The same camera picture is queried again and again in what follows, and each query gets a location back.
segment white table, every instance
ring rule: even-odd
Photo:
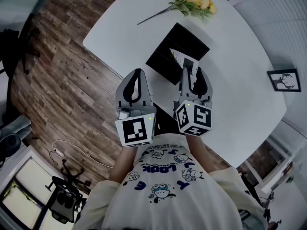
[[[266,74],[272,65],[257,37],[226,1],[213,0],[217,14],[207,23],[179,11],[138,22],[161,11],[172,0],[116,0],[97,21],[83,44],[122,77],[135,68],[146,74],[158,106],[173,114],[178,85],[145,62],[176,22],[210,51],[200,61],[213,87],[213,131],[203,141],[232,166],[239,166],[268,137],[286,111],[281,92]]]

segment graphic t-shirt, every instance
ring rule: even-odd
[[[208,174],[185,136],[163,134],[138,148],[121,185],[97,184],[74,229],[261,230],[263,213],[235,168]]]

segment cartoon dog print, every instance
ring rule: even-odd
[[[183,154],[180,154],[180,155],[177,155],[174,157],[174,160],[178,163],[185,163],[188,159],[190,159],[186,153],[183,153]]]
[[[140,175],[139,175],[139,173],[137,173],[137,172],[132,171],[132,172],[128,173],[127,176],[126,176],[126,178],[124,179],[124,184],[123,184],[123,186],[127,185],[127,183],[128,183],[129,181],[135,181],[135,180],[137,180],[139,177],[140,177]]]
[[[155,149],[155,150],[150,150],[153,152],[152,157],[154,159],[160,159],[164,155],[164,151],[167,151],[167,149],[161,150],[161,149]]]
[[[202,177],[202,172],[198,172],[196,170],[187,169],[182,171],[182,177],[187,181],[187,182],[194,182],[196,181],[196,178],[203,179]]]
[[[170,194],[170,191],[168,190],[168,186],[166,184],[156,184],[152,187],[152,193],[149,195],[149,198],[153,198],[156,196],[156,198],[153,200],[155,204],[159,202],[159,199],[165,199],[167,197],[176,197],[175,194]]]

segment person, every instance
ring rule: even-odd
[[[122,148],[73,229],[266,230],[263,213],[235,168],[216,170],[200,137],[168,133]]]

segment open black box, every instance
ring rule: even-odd
[[[170,48],[200,60],[210,49],[195,35],[176,23],[158,48],[146,61],[146,65],[176,85],[181,76],[181,67],[171,54]]]

